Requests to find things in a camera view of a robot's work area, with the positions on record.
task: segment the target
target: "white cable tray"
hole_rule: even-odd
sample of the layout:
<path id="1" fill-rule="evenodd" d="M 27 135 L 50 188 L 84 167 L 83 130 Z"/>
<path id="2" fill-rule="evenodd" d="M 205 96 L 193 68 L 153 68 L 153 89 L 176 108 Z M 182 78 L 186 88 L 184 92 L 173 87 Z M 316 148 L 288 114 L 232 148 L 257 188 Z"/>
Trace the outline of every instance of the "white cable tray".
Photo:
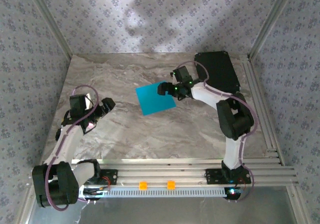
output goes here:
<path id="1" fill-rule="evenodd" d="M 226 197 L 224 188 L 176 188 L 168 190 L 166 188 L 149 188 L 146 191 L 140 191 L 138 188 L 118 188 L 109 192 L 103 192 L 103 195 L 97 195 L 99 198 L 186 198 L 186 197 Z"/>

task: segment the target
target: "marble table surface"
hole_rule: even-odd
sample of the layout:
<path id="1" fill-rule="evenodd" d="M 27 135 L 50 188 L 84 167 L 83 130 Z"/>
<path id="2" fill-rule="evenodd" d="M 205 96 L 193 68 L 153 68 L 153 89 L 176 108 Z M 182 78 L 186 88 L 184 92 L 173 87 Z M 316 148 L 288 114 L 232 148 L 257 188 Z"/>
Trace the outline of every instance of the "marble table surface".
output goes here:
<path id="1" fill-rule="evenodd" d="M 97 127 L 79 143 L 76 159 L 138 158 L 223 158 L 225 137 L 217 112 L 206 104 L 176 100 L 176 108 L 144 116 L 135 88 L 160 81 L 171 81 L 170 72 L 181 62 L 193 60 L 194 53 L 90 54 L 72 57 L 56 109 L 43 158 L 56 141 L 55 133 L 70 108 L 69 96 L 80 84 L 89 84 L 100 99 L 112 98 L 116 106 L 100 119 Z M 237 56 L 231 55 L 241 92 L 254 107 L 246 75 Z M 91 93 L 88 88 L 77 91 Z M 263 157 L 267 146 L 259 126 L 247 139 L 245 157 Z"/>

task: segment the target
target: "cable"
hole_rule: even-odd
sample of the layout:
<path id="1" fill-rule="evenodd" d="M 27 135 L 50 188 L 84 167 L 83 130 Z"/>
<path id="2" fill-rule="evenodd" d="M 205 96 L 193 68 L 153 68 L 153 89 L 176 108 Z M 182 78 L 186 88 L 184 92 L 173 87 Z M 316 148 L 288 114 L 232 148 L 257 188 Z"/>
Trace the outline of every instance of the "cable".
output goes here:
<path id="1" fill-rule="evenodd" d="M 253 133 L 255 133 L 255 131 L 258 128 L 258 117 L 257 117 L 257 114 L 250 107 L 250 105 L 248 105 L 246 102 L 244 102 L 243 100 L 239 99 L 238 97 L 234 97 L 232 94 L 227 94 L 227 93 L 218 91 L 218 89 L 209 87 L 207 85 L 207 81 L 209 80 L 209 73 L 208 73 L 207 69 L 201 63 L 199 63 L 197 61 L 186 61 L 186 62 L 181 63 L 177 68 L 180 68 L 181 66 L 185 65 L 186 63 L 193 63 L 195 65 L 201 66 L 204 69 L 205 74 L 206 74 L 206 79 L 203 81 L 203 86 L 204 86 L 204 88 L 206 90 L 210 91 L 213 94 L 216 94 L 216 95 L 219 95 L 219 96 L 222 96 L 222 97 L 232 98 L 232 99 L 238 101 L 239 103 L 243 104 L 252 114 L 253 122 L 254 122 L 253 129 L 250 132 L 248 132 L 246 135 L 242 136 L 241 141 L 240 141 L 240 148 L 239 148 L 239 162 L 240 162 L 240 165 L 250 173 L 250 176 L 252 178 L 251 190 L 249 191 L 249 193 L 244 198 L 241 198 L 240 200 L 238 200 L 238 201 L 243 201 L 249 196 L 249 194 L 254 190 L 254 187 L 255 187 L 255 177 L 254 177 L 251 169 L 249 169 L 248 167 L 246 167 L 243 164 L 243 154 L 244 154 L 244 145 L 245 145 L 246 138 L 251 136 Z"/>
<path id="2" fill-rule="evenodd" d="M 83 203 L 88 203 L 88 201 L 83 200 L 83 199 L 81 199 L 81 198 L 78 198 L 78 201 L 83 202 Z"/>
<path id="3" fill-rule="evenodd" d="M 44 189 L 45 189 L 45 195 L 46 195 L 46 198 L 50 204 L 50 206 L 52 206 L 54 209 L 56 209 L 57 211 L 65 211 L 67 208 L 68 208 L 68 204 L 64 207 L 64 208 L 59 208 L 56 204 L 54 204 L 52 198 L 51 198 L 51 195 L 50 195 L 50 191 L 49 191 L 49 173 L 50 173 L 50 169 L 53 165 L 53 163 L 55 162 L 55 160 L 57 159 L 60 151 L 61 151 L 61 148 L 63 147 L 64 145 L 64 142 L 66 140 L 66 137 L 68 136 L 69 132 L 71 131 L 71 129 L 77 125 L 79 122 L 81 122 L 82 120 L 84 120 L 85 118 L 87 118 L 88 116 L 90 116 L 94 111 L 95 109 L 97 108 L 97 106 L 99 105 L 99 95 L 98 95 L 98 92 L 96 91 L 95 88 L 91 87 L 90 85 L 86 85 L 86 84 L 82 84 L 82 85 L 79 85 L 77 86 L 73 92 L 72 92 L 72 95 L 74 95 L 75 91 L 78 89 L 78 88 L 81 88 L 81 87 L 88 87 L 90 89 L 92 89 L 96 94 L 96 104 L 94 105 L 93 109 L 87 113 L 86 115 L 84 115 L 82 118 L 78 119 L 77 121 L 75 121 L 66 131 L 66 133 L 64 134 L 61 142 L 60 142 L 60 145 L 58 146 L 56 152 L 55 152 L 55 156 L 52 158 L 52 160 L 50 161 L 49 165 L 48 165 L 48 168 L 45 172 L 45 178 L 44 178 Z"/>
<path id="4" fill-rule="evenodd" d="M 109 179 L 108 177 L 106 177 L 106 176 L 103 176 L 102 178 L 108 182 L 108 190 L 109 190 L 109 192 L 110 192 L 110 190 L 111 190 L 111 187 L 110 187 L 110 186 L 111 186 L 110 179 Z"/>
<path id="5" fill-rule="evenodd" d="M 238 182 L 239 181 L 241 181 L 243 184 L 244 184 L 244 190 L 246 190 L 246 183 L 245 183 L 245 181 L 242 179 L 242 178 L 238 178 Z"/>

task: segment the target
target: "red wire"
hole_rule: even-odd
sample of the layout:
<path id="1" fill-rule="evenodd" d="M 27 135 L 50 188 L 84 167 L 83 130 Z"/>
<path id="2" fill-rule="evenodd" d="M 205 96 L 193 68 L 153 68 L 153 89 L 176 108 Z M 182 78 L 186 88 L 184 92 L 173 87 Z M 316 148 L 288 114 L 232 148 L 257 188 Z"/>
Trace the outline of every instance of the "red wire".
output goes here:
<path id="1" fill-rule="evenodd" d="M 244 184 L 244 190 L 245 190 L 246 189 L 246 182 L 242 178 L 239 178 L 238 181 L 242 181 L 242 183 Z"/>
<path id="2" fill-rule="evenodd" d="M 102 178 L 108 182 L 108 190 L 110 191 L 110 189 L 111 189 L 111 187 L 110 187 L 110 185 L 111 185 L 110 179 L 108 177 L 106 177 L 106 176 L 103 176 Z"/>

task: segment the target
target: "floral pattern wall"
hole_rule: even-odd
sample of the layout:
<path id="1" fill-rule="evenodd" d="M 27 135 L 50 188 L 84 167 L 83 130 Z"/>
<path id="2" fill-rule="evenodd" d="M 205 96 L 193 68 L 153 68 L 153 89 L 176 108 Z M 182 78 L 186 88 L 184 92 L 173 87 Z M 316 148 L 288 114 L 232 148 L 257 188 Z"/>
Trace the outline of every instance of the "floral pattern wall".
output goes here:
<path id="1" fill-rule="evenodd" d="M 274 0 L 45 0 L 73 53 L 247 53 Z"/>
<path id="2" fill-rule="evenodd" d="M 0 223 L 38 164 L 69 61 L 33 0 L 0 0 Z"/>
<path id="3" fill-rule="evenodd" d="M 320 223 L 320 0 L 289 0 L 254 64 L 287 164 Z"/>

